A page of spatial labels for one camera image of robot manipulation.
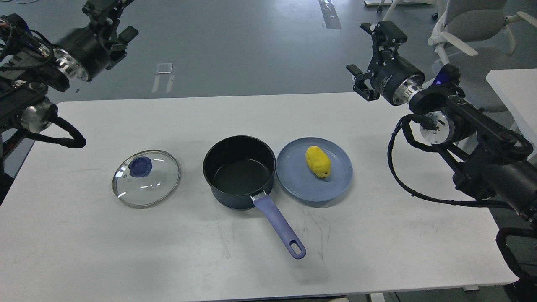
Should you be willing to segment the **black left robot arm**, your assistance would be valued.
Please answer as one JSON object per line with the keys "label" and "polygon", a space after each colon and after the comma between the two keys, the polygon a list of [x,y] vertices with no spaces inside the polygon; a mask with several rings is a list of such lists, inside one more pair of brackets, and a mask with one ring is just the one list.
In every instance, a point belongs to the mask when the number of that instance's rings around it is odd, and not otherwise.
{"label": "black left robot arm", "polygon": [[14,130],[1,141],[1,164],[24,139],[82,148],[86,139],[59,117],[47,97],[50,88],[65,92],[73,80],[90,82],[123,60],[138,30],[117,29],[130,0],[88,0],[82,7],[85,27],[69,31],[52,43],[30,29],[17,14],[1,17],[1,132]]}

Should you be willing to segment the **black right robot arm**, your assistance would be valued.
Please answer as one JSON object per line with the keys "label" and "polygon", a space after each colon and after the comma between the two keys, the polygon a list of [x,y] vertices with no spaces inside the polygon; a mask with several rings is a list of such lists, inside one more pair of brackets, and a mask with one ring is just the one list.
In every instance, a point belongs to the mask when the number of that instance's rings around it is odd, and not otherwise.
{"label": "black right robot arm", "polygon": [[[353,90],[367,101],[380,97],[391,105],[407,104],[410,114],[399,119],[388,143],[387,161],[395,181],[422,200],[468,208],[509,209],[531,228],[501,228],[495,242],[512,273],[519,279],[508,286],[517,302],[535,302],[536,276],[529,274],[508,246],[508,237],[536,239],[536,167],[527,159],[533,146],[465,100],[460,71],[453,64],[441,67],[424,88],[424,73],[398,53],[407,35],[391,21],[361,24],[372,38],[372,59],[367,70],[347,65]],[[439,154],[453,170],[455,189],[468,201],[444,200],[419,193],[403,183],[393,165],[393,147],[402,131],[407,143]]]}

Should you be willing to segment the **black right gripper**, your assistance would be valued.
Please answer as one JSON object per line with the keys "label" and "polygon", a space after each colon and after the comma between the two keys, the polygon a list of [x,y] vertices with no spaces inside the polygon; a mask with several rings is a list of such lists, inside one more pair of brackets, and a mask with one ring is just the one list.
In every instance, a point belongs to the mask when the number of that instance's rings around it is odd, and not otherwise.
{"label": "black right gripper", "polygon": [[[391,105],[399,106],[405,101],[397,92],[410,79],[417,85],[425,80],[424,73],[404,57],[399,56],[399,46],[407,42],[408,36],[392,21],[380,21],[376,25],[362,23],[360,28],[372,38],[373,56],[368,72],[362,72],[356,65],[347,65],[354,79],[353,91],[366,101],[376,101],[380,94]],[[373,88],[365,82],[370,80]]]}

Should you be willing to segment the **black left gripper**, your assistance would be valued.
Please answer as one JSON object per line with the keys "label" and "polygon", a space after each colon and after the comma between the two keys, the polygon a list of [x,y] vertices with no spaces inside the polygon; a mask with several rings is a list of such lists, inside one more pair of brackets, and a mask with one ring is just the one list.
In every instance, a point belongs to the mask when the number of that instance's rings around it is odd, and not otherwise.
{"label": "black left gripper", "polygon": [[77,77],[81,80],[92,81],[101,71],[111,70],[126,57],[128,43],[139,34],[137,29],[132,26],[124,29],[116,39],[107,43],[109,51],[105,49],[94,31],[116,30],[123,10],[132,2],[132,0],[87,0],[82,12],[89,17],[89,25],[72,29],[55,43],[57,48],[67,53],[80,66],[82,71]]}

